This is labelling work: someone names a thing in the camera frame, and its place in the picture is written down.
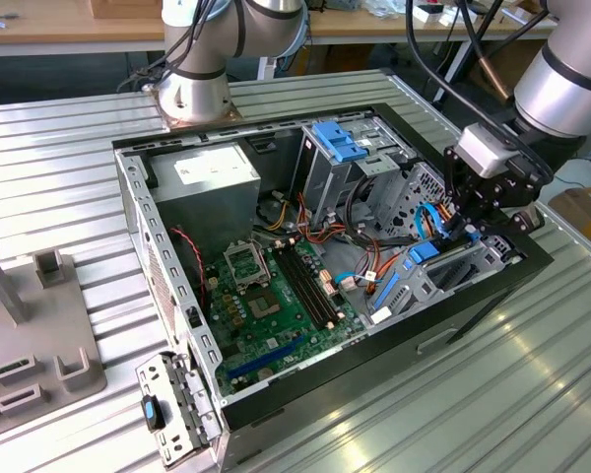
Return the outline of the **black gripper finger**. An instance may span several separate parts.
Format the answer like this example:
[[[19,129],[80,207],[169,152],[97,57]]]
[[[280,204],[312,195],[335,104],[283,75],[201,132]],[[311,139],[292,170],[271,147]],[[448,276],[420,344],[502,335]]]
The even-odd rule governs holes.
[[[454,214],[445,225],[452,240],[466,233],[465,228],[472,223],[476,214],[476,179],[464,160],[455,152],[453,146],[444,149],[444,180],[446,194],[454,207]]]
[[[478,219],[468,219],[465,229],[477,231],[482,237],[518,237],[527,236],[544,224],[544,217],[533,204],[530,204],[520,209],[512,209],[510,213],[502,209],[490,209]]]

